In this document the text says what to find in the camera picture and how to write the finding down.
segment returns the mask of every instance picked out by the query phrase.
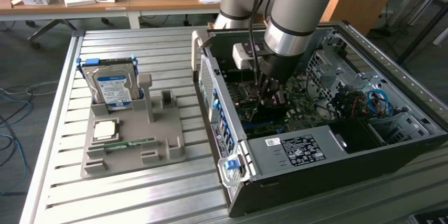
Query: hard disk drive label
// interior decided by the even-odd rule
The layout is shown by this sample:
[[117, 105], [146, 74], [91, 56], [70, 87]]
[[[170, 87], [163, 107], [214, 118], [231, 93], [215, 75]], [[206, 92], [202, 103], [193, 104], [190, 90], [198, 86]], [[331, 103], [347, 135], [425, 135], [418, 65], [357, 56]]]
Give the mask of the hard disk drive label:
[[131, 104], [130, 90], [125, 87], [126, 76], [99, 77], [99, 84], [105, 102], [111, 106]]
[[282, 140], [282, 146], [294, 166], [310, 164], [326, 159], [326, 155], [313, 135]]

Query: desk leg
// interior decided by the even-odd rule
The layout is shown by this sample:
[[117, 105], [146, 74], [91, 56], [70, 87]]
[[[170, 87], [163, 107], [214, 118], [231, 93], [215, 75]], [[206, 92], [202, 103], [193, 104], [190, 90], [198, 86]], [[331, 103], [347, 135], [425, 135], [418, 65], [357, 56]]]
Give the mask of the desk leg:
[[441, 46], [441, 44], [442, 44], [443, 41], [446, 40], [447, 36], [448, 36], [448, 27], [447, 27], [447, 29], [442, 32], [442, 34], [437, 37], [437, 39], [434, 40], [433, 43], [434, 43], [437, 46]]
[[139, 17], [141, 17], [141, 12], [139, 11], [129, 12], [131, 29], [141, 29]]

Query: red wire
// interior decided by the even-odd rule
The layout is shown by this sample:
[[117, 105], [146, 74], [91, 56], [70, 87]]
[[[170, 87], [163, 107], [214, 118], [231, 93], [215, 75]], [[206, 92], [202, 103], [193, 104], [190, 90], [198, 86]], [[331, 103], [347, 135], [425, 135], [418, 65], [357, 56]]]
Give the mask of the red wire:
[[361, 99], [362, 97], [358, 97], [357, 99], [355, 99], [355, 102], [354, 102], [354, 108], [353, 108], [353, 116], [351, 117], [354, 117], [355, 116], [355, 107], [357, 107], [357, 102], [358, 102], [358, 99]]

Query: slotted metal worktable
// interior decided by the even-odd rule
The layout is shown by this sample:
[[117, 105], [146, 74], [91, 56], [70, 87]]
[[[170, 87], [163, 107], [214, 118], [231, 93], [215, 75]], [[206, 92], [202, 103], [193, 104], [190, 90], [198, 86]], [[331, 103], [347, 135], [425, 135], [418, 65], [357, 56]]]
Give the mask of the slotted metal worktable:
[[[74, 35], [21, 223], [383, 223], [447, 203], [443, 145], [393, 175], [230, 219], [193, 82], [191, 33], [201, 28]], [[189, 160], [83, 179], [91, 92], [75, 59], [131, 54], [141, 72], [153, 73], [153, 92], [173, 89], [179, 97]]]

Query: circuit board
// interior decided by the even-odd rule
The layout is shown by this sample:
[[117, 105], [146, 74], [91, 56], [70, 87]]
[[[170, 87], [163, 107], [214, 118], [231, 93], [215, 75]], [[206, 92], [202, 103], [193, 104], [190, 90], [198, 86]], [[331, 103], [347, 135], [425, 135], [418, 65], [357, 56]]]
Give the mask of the circuit board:
[[286, 94], [289, 98], [289, 112], [285, 117], [275, 121], [251, 123], [247, 119], [247, 112], [257, 106], [257, 100], [250, 98], [250, 86], [254, 81], [229, 82], [229, 90], [241, 117], [243, 128], [249, 139], [277, 135], [281, 133], [309, 129], [318, 126], [326, 118], [319, 115], [314, 102], [303, 89], [303, 81], [291, 78], [286, 84]]

